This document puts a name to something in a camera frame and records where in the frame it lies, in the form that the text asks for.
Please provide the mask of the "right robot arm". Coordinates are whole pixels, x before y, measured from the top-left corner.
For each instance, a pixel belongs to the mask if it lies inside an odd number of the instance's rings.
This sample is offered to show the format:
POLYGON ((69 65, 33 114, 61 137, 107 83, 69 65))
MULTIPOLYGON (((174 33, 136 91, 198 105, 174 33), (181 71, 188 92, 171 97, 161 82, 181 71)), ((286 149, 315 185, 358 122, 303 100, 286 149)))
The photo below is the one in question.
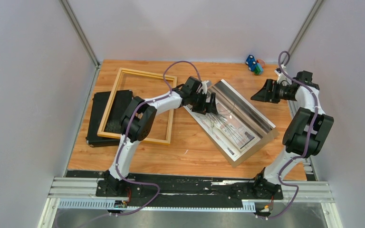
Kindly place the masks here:
POLYGON ((251 191, 258 198, 274 197, 281 190, 285 176, 301 159, 316 156, 321 151, 333 126, 334 118, 323 111, 318 99, 320 87, 312 82, 312 75, 311 72, 300 71, 287 85, 282 80, 267 79, 251 97, 254 101, 274 104, 281 100, 298 104, 283 136, 282 152, 255 177, 251 191))

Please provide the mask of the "photo print board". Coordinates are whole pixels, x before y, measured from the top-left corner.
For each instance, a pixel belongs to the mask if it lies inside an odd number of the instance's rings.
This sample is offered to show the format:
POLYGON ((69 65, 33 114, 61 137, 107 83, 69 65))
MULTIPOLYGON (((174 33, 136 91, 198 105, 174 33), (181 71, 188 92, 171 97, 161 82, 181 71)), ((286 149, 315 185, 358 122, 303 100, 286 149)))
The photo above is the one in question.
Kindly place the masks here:
POLYGON ((275 124, 226 80, 208 88, 207 96, 212 93, 215 93, 217 114, 195 113, 190 105, 185 109, 233 168, 279 135, 275 124))

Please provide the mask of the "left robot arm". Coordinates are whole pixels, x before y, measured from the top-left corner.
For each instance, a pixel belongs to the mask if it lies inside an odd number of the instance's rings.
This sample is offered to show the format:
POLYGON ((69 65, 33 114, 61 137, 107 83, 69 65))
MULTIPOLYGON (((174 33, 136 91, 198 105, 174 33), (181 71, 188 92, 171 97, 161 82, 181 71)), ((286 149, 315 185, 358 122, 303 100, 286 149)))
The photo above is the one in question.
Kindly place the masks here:
POLYGON ((207 95, 211 81, 201 81, 193 76, 184 84, 170 87, 163 95, 142 99, 138 96, 132 99, 121 117, 121 138, 115 159, 103 178, 108 190, 115 196, 126 192, 127 177, 130 164, 138 145, 150 133, 156 116, 166 111, 190 106, 199 114, 217 114, 216 95, 207 95))

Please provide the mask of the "wooden picture frame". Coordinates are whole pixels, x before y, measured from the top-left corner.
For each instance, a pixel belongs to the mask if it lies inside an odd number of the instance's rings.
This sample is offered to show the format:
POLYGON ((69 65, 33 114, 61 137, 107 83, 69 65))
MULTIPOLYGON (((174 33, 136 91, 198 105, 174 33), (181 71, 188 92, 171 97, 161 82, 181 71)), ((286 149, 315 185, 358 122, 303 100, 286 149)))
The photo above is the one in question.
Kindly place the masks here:
MULTIPOLYGON (((139 79, 142 78, 152 78, 156 80, 163 80, 166 85, 170 88, 176 87, 177 85, 177 77, 175 76, 168 76, 168 75, 162 75, 157 73, 151 73, 151 72, 145 72, 145 71, 139 71, 139 70, 133 70, 128 68, 120 68, 118 71, 118 74, 115 78, 115 82, 113 84, 112 91, 110 93, 110 97, 108 99, 107 105, 105 107, 103 117, 101 119, 99 128, 97 130, 97 135, 100 137, 106 137, 106 138, 113 138, 113 139, 120 139, 121 133, 113 133, 106 130, 106 125, 110 116, 110 112, 112 109, 112 106, 114 104, 115 99, 117 98, 117 91, 118 87, 121 84, 121 81, 124 76, 132 75, 136 76, 139 79)), ((153 122, 155 119, 155 113, 149 112, 149 114, 145 114, 145 110, 149 107, 150 103, 144 103, 144 102, 138 102, 136 99, 131 100, 131 106, 128 106, 125 110, 127 115, 123 115, 121 117, 121 121, 124 119, 127 120, 127 124, 129 123, 130 119, 132 117, 137 118, 137 122, 132 122, 131 126, 129 128, 129 133, 138 133, 137 140, 143 141, 143 142, 149 142, 149 143, 155 143, 155 144, 162 144, 162 145, 169 145, 171 143, 171 134, 172 134, 172 125, 173 125, 173 115, 174 110, 168 110, 168 119, 167 119, 167 128, 166 128, 166 136, 165 139, 155 139, 150 138, 148 135, 150 134, 151 127, 153 126, 153 122)))

